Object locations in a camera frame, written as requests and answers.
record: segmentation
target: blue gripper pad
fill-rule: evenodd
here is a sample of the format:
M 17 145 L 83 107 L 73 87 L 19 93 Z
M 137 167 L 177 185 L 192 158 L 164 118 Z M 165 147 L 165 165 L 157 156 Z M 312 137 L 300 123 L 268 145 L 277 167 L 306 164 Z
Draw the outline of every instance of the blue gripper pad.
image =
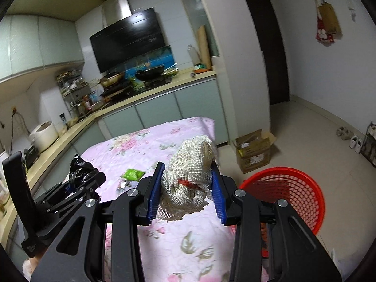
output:
M 222 224 L 226 224 L 227 214 L 226 214 L 226 200 L 222 193 L 221 185 L 221 175 L 219 174 L 217 165 L 215 162 L 212 163 L 212 195 L 215 205 L 215 210 L 217 212 L 217 217 L 221 220 Z
M 165 164 L 161 164 L 159 167 L 159 170 L 154 172 L 154 175 L 157 175 L 157 178 L 155 180 L 155 184 L 153 187 L 153 191 L 150 194 L 149 199 L 149 208 L 147 213 L 147 218 L 149 219 L 149 222 L 151 223 L 153 219 L 157 216 L 157 211 L 159 207 L 159 200 L 161 198 L 161 178 L 163 171 L 166 169 Z

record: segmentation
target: cardboard box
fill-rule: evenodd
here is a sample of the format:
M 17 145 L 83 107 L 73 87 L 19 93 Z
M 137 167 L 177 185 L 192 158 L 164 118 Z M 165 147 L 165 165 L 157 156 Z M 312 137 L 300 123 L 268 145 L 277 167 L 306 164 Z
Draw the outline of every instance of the cardboard box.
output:
M 271 132 L 259 129 L 235 140 L 236 159 L 243 174 L 270 162 L 270 147 L 276 139 Z

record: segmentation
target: stainless steel chimney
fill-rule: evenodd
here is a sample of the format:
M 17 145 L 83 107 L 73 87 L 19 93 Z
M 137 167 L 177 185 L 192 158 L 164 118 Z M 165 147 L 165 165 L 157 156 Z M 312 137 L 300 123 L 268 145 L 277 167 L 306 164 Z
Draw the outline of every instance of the stainless steel chimney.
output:
M 128 0 L 106 0 L 102 6 L 107 25 L 132 15 Z

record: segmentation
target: dark door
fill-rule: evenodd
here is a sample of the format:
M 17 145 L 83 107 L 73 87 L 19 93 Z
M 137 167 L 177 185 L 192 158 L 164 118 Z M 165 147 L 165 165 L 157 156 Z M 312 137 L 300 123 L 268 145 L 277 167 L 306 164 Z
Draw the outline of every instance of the dark door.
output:
M 255 24 L 268 77 L 270 105 L 290 100 L 285 49 L 270 0 L 246 0 Z

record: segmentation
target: tiled floor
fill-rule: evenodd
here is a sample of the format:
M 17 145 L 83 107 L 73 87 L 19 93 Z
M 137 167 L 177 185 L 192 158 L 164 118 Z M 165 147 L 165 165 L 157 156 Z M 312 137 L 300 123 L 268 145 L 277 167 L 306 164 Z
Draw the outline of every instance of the tiled floor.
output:
M 376 169 L 335 135 L 338 125 L 296 102 L 271 107 L 277 137 L 270 164 L 243 174 L 231 146 L 219 148 L 221 172 L 238 184 L 259 170 L 289 166 L 310 175 L 326 203 L 318 238 L 334 248 L 343 274 L 351 272 L 376 236 Z

